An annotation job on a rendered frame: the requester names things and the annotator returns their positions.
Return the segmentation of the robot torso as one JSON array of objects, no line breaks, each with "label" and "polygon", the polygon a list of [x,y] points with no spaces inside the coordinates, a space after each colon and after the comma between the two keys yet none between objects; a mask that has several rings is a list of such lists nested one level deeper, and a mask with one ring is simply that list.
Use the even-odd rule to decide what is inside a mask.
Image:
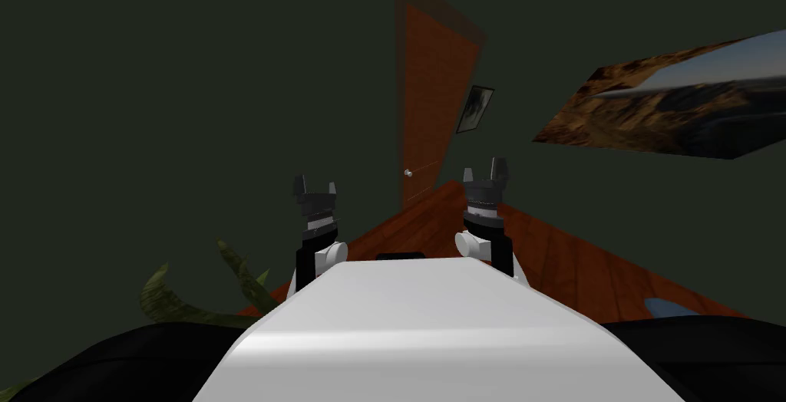
[{"label": "robot torso", "polygon": [[684,402],[618,338],[472,258],[342,262],[193,402]]}]

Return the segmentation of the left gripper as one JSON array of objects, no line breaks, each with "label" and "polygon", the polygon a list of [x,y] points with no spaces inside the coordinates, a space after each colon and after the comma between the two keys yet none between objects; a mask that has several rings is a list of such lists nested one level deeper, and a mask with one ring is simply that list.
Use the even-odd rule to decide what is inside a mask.
[{"label": "left gripper", "polygon": [[329,182],[328,193],[307,193],[305,176],[296,175],[292,183],[292,193],[297,196],[301,216],[308,220],[316,220],[314,216],[320,214],[332,214],[335,210],[336,188],[334,182]]}]

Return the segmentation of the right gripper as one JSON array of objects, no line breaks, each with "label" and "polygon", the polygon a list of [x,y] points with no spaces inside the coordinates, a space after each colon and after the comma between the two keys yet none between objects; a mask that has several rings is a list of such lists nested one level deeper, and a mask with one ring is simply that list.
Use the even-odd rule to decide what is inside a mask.
[{"label": "right gripper", "polygon": [[473,170],[464,168],[462,182],[468,203],[496,208],[503,202],[504,189],[509,180],[508,162],[505,157],[493,157],[490,180],[474,180]]}]

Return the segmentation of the small dark framed picture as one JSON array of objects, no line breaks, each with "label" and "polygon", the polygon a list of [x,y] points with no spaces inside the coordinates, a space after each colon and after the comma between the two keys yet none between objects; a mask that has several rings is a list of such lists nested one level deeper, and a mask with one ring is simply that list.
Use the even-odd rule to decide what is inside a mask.
[{"label": "small dark framed picture", "polygon": [[478,85],[472,86],[465,101],[464,109],[461,112],[456,129],[457,134],[477,129],[493,94],[493,88]]}]

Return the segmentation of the large landscape wall picture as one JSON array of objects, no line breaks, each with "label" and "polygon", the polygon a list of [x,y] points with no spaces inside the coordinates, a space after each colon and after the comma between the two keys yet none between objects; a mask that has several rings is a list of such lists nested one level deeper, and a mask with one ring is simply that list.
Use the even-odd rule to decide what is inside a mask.
[{"label": "large landscape wall picture", "polygon": [[786,29],[597,68],[537,143],[733,160],[786,140]]}]

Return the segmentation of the brown wooden door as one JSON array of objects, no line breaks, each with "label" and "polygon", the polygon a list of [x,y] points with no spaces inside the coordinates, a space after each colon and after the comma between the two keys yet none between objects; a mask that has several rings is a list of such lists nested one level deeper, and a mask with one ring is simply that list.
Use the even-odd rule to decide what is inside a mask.
[{"label": "brown wooden door", "polygon": [[404,47],[401,200],[410,207],[437,182],[481,47],[413,5]]}]

